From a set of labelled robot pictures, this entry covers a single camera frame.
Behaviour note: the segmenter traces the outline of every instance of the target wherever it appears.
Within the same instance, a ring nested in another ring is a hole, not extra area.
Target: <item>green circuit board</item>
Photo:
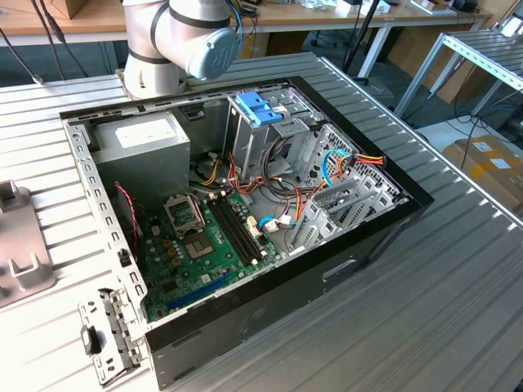
[[[247,233],[248,224],[244,217],[251,215],[247,205],[237,193],[227,195],[226,201],[237,211],[237,219]],[[228,231],[230,228],[223,229],[219,225],[219,219],[213,215],[207,200],[199,200],[198,205],[206,225],[200,233],[186,233],[184,238],[175,236],[164,210],[139,222],[144,238],[138,265],[148,287],[145,309],[150,322],[254,274],[280,258],[276,246],[265,236],[259,239],[251,236],[256,246],[263,250],[263,257],[256,261],[257,264],[245,263],[245,259],[242,262],[242,257],[227,237],[227,234],[232,235]],[[185,208],[171,213],[175,221],[193,219]],[[209,253],[194,258],[195,252]]]

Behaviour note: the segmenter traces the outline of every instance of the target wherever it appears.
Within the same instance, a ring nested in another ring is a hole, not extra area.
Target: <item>yellow wire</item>
[[[219,165],[219,162],[216,161],[214,163],[214,169],[212,169],[212,174],[211,174],[211,177],[207,180],[207,181],[204,181],[202,182],[202,185],[210,185],[214,182],[214,180],[216,179],[216,174],[218,172],[218,165]]]
[[[359,157],[367,158],[367,159],[381,159],[383,157],[370,157],[368,155],[358,154]]]

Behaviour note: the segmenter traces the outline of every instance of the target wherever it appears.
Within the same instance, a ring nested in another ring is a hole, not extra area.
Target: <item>aluminum table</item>
[[[523,42],[521,40],[507,38],[496,30],[442,33],[397,105],[394,112],[396,116],[401,117],[409,107],[414,94],[416,94],[423,79],[431,70],[443,47],[449,47],[455,53],[436,80],[431,91],[436,91],[441,83],[445,82],[456,67],[460,57],[470,60],[498,79],[472,111],[473,115],[476,115],[485,106],[490,97],[503,83],[517,91],[523,89]]]
[[[237,61],[191,84],[284,75],[304,77],[436,201],[368,269],[171,390],[512,390],[523,375],[523,224],[326,59]],[[2,390],[98,390],[76,306],[114,277],[58,113],[126,99],[111,76],[0,90],[0,180],[30,189],[57,275],[0,309]],[[155,383],[142,366],[108,390]]]

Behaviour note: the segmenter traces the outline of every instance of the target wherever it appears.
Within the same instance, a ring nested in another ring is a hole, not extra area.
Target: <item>red wire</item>
[[[129,207],[131,208],[132,229],[134,231],[134,248],[135,252],[138,252],[138,221],[136,220],[136,211],[134,209],[134,205],[132,204],[132,198],[121,185],[114,184],[114,187],[123,193],[123,196],[125,196],[127,202],[129,203]]]

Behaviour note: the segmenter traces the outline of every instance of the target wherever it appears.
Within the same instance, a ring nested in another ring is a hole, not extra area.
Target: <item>open computer tower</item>
[[[115,287],[78,305],[102,386],[162,390],[375,261],[433,201],[301,78],[61,115]]]

